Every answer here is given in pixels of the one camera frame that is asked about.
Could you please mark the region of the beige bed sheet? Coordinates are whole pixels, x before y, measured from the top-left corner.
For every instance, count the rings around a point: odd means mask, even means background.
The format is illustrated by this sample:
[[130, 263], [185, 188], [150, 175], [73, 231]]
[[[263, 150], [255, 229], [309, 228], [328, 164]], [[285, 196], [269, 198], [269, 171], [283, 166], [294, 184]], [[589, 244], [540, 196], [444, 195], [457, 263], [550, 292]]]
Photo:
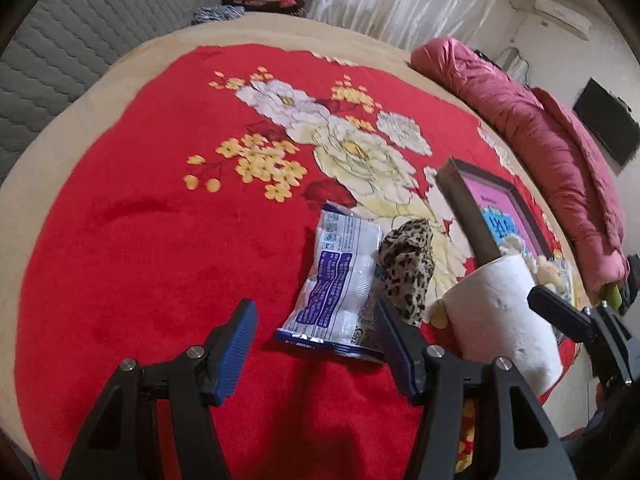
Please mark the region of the beige bed sheet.
[[412, 70], [404, 50], [359, 32], [278, 14], [252, 13], [231, 22], [188, 27], [147, 41], [117, 60], [96, 84], [47, 125], [1, 185], [1, 427], [50, 474], [58, 474], [62, 460], [35, 449], [16, 380], [17, 339], [23, 325], [22, 284], [43, 223], [82, 156], [116, 124], [145, 84], [199, 46], [236, 44], [310, 51], [377, 68], [460, 110], [469, 108]]

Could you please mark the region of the white paper towel roll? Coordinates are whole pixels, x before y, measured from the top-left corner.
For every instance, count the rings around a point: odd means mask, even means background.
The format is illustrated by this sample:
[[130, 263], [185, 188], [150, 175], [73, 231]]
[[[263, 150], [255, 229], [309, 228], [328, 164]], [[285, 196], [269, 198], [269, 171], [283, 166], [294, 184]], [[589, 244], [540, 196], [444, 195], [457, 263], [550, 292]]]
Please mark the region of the white paper towel roll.
[[563, 373], [551, 325], [529, 309], [535, 286], [520, 255], [481, 266], [442, 296], [462, 356], [490, 363], [510, 359], [536, 396], [543, 396]]

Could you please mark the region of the blue knitted cloth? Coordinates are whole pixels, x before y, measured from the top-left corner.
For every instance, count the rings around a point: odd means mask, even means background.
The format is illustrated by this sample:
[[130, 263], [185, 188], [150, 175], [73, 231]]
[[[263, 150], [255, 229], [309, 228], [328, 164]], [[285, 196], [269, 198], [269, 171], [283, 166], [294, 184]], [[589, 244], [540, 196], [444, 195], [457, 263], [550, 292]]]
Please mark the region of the blue knitted cloth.
[[211, 22], [226, 22], [242, 18], [245, 9], [242, 6], [229, 6], [228, 4], [218, 4], [218, 6], [200, 6], [192, 14], [192, 25], [199, 25]]

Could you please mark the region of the cream teddy pink ribbon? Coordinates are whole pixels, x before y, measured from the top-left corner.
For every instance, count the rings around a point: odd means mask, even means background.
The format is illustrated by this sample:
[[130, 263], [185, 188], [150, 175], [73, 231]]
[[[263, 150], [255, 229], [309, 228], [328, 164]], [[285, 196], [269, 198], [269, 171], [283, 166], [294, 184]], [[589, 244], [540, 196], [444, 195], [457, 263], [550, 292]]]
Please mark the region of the cream teddy pink ribbon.
[[556, 294], [563, 295], [566, 292], [565, 281], [558, 268], [544, 256], [536, 258], [535, 280], [538, 285], [547, 287]]

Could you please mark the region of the blue white plastic packet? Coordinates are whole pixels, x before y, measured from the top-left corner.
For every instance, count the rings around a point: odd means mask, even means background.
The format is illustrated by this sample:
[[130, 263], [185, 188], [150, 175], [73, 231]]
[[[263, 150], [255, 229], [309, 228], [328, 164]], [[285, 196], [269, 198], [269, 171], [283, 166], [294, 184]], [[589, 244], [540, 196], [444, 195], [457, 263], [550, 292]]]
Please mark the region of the blue white plastic packet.
[[382, 362], [373, 316], [382, 239], [377, 224], [325, 203], [310, 271], [276, 337], [299, 347]]

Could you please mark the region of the leopard print scrunchie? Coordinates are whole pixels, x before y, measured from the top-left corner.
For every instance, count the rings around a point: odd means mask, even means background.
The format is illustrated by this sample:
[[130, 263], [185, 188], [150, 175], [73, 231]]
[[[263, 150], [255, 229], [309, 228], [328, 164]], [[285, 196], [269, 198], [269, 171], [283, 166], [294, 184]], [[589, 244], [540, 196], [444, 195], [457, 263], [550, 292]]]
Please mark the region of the leopard print scrunchie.
[[426, 293], [435, 272], [433, 230], [426, 219], [412, 219], [390, 231], [378, 248], [384, 297], [413, 326], [425, 322]]

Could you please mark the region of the white air conditioner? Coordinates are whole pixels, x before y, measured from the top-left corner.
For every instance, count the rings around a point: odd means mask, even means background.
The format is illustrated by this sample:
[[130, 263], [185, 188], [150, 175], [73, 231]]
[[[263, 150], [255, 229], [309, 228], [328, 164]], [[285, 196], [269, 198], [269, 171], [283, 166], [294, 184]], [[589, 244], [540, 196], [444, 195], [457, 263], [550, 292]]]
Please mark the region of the white air conditioner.
[[538, 14], [558, 22], [562, 27], [580, 39], [586, 41], [590, 39], [592, 24], [588, 18], [579, 12], [563, 6], [554, 0], [536, 0], [534, 9]]

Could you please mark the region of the red floral blanket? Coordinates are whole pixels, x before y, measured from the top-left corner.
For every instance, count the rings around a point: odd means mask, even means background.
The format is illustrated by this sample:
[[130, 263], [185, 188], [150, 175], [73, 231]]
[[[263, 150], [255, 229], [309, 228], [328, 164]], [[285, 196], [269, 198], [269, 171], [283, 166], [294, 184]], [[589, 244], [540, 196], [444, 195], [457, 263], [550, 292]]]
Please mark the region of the red floral blanket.
[[214, 413], [237, 479], [398, 479], [419, 413], [388, 369], [278, 341], [325, 202], [390, 230], [433, 226], [428, 296], [476, 262], [434, 175], [448, 159], [514, 181], [471, 113], [410, 70], [261, 44], [199, 47], [146, 84], [82, 156], [22, 284], [17, 402], [58, 476], [125, 358], [173, 358], [258, 307], [238, 388]]

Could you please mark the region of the white lace scrunchie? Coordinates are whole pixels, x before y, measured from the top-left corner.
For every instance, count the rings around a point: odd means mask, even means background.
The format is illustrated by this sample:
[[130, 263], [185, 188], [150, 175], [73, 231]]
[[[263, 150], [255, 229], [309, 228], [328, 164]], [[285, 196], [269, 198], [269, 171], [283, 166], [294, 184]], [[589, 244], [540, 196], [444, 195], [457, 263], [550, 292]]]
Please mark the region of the white lace scrunchie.
[[526, 243], [520, 236], [516, 234], [508, 234], [503, 237], [499, 249], [501, 255], [523, 255], [526, 252]]

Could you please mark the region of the grey quilted headboard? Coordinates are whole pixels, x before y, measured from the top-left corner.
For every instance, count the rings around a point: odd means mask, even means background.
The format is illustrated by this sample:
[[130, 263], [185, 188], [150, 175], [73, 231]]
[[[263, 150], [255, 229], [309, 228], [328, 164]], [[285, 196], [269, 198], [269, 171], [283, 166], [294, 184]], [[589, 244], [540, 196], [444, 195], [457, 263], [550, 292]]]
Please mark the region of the grey quilted headboard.
[[123, 55], [220, 0], [36, 0], [1, 53], [1, 172]]

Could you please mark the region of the green floral tissue pack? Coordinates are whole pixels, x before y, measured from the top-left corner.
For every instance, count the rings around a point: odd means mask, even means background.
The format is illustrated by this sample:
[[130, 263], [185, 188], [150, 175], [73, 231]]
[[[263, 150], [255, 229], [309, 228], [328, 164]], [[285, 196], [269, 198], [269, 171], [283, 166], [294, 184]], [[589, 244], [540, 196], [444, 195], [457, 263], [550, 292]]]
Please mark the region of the green floral tissue pack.
[[558, 274], [559, 278], [559, 283], [556, 285], [556, 291], [565, 301], [573, 307], [576, 307], [577, 302], [573, 266], [562, 258], [553, 258], [550, 262], [554, 265], [556, 274]]

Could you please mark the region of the pink red quilt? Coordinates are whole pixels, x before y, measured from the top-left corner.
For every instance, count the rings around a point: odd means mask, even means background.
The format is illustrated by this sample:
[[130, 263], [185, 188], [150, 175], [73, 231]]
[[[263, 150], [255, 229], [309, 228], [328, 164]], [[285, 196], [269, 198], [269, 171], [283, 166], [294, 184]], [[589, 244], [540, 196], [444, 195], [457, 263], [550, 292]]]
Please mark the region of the pink red quilt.
[[410, 64], [471, 107], [518, 156], [572, 243], [585, 289], [623, 284], [625, 214], [612, 171], [577, 116], [451, 37], [414, 49]]

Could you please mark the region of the black wall television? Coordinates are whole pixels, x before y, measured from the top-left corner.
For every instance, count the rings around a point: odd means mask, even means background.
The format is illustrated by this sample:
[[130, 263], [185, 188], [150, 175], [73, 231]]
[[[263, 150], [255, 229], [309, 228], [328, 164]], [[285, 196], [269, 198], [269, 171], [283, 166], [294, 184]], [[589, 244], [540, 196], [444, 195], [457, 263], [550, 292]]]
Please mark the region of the black wall television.
[[626, 166], [639, 149], [639, 123], [629, 106], [590, 78], [573, 110], [620, 167]]

